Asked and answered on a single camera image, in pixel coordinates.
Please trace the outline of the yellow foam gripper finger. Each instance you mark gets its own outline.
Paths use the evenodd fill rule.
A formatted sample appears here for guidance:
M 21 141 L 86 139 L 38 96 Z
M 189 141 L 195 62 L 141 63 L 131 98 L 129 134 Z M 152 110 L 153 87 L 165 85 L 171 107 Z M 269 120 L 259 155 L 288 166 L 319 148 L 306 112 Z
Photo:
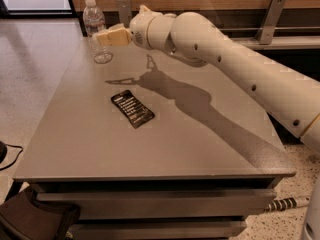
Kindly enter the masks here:
M 123 24 L 116 24 L 108 29 L 101 30 L 96 34 L 96 40 L 101 46 L 111 46 L 107 40 L 107 32 L 118 28 L 125 28 Z
M 118 28 L 107 32 L 107 40 L 111 46 L 127 46 L 131 37 L 126 28 Z

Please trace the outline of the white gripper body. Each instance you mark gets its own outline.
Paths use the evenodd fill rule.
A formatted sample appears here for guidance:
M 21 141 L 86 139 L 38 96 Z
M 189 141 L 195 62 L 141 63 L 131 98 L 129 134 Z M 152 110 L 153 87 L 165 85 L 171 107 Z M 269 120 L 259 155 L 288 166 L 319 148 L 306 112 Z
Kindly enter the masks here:
M 161 22 L 163 14 L 150 10 L 141 5 L 138 14 L 129 24 L 133 42 L 144 49 L 159 49 L 163 38 L 161 37 Z

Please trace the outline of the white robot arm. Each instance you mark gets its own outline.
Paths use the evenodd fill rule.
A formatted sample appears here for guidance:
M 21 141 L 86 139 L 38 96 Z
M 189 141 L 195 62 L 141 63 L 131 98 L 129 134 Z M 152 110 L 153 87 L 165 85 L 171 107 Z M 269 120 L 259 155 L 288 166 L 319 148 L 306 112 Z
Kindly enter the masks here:
M 215 66 L 292 135 L 320 153 L 319 82 L 231 40 L 204 16 L 162 14 L 142 5 L 128 27 L 116 24 L 93 38 L 100 46 L 133 43 L 190 66 Z

